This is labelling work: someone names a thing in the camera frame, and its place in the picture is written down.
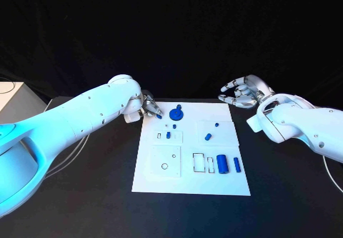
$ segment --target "blue object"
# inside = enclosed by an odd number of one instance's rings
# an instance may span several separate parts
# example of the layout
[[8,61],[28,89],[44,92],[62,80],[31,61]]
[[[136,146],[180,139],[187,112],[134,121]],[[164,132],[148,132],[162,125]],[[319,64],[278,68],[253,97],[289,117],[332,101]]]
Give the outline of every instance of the blue object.
[[209,140],[210,136],[211,136],[211,134],[207,133],[207,135],[206,135],[206,137],[204,137],[204,140]]
[[177,105],[175,109],[170,111],[170,119],[171,120],[181,120],[183,112],[180,110],[180,104]]
[[234,161],[236,172],[240,173],[240,167],[239,167],[237,157],[233,158],[233,161]]
[[216,163],[217,163],[217,171],[220,174],[226,174],[229,172],[227,161],[224,155],[216,156]]

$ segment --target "white board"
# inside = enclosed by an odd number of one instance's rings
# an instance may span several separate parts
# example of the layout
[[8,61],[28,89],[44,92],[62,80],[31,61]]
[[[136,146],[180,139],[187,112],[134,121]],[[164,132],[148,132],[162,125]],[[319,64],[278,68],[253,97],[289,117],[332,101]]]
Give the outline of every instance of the white board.
[[[157,102],[162,119],[144,117],[132,192],[250,195],[227,104]],[[181,105],[183,119],[170,110]],[[219,174],[216,156],[226,155],[229,173]],[[240,173],[234,170],[237,157]]]

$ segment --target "black surface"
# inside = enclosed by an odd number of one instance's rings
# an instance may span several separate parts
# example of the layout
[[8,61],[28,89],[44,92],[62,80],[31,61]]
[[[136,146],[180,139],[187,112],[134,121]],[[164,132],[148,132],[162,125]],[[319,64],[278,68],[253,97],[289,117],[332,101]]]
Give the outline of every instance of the black surface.
[[11,0],[0,76],[53,98],[125,73],[155,97],[214,98],[247,74],[341,108],[340,2]]
[[[253,110],[230,107],[230,113],[250,196],[131,192],[142,121],[126,124],[121,116],[0,219],[0,237],[341,237],[343,194],[319,155],[295,139],[275,144],[253,133],[245,122]],[[340,164],[328,160],[328,167],[343,185]]]

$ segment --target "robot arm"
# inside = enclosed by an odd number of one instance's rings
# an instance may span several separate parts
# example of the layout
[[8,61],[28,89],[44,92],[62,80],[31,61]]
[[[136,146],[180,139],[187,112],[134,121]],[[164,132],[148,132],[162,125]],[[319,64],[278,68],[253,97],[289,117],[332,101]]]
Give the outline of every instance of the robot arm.
[[[298,96],[275,94],[253,75],[227,83],[221,92],[237,84],[242,86],[236,88],[240,87],[243,92],[234,90],[236,98],[219,95],[219,99],[242,108],[252,108],[259,103],[256,115],[246,120],[253,132],[262,130],[276,143],[298,138],[315,153],[343,163],[343,112],[317,108]],[[242,97],[250,97],[245,105]]]
[[34,117],[0,125],[0,217],[34,193],[62,150],[121,114],[126,123],[144,114],[162,114],[128,75],[115,76]]

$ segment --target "black backdrop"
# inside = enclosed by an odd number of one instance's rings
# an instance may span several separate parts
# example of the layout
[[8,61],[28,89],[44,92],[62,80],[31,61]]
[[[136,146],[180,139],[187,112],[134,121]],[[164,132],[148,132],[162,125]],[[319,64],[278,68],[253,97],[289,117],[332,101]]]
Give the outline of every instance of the black backdrop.
[[340,7],[314,4],[1,2],[0,74],[49,99],[119,73],[155,97],[214,98],[227,81],[252,73],[276,92],[341,108]]

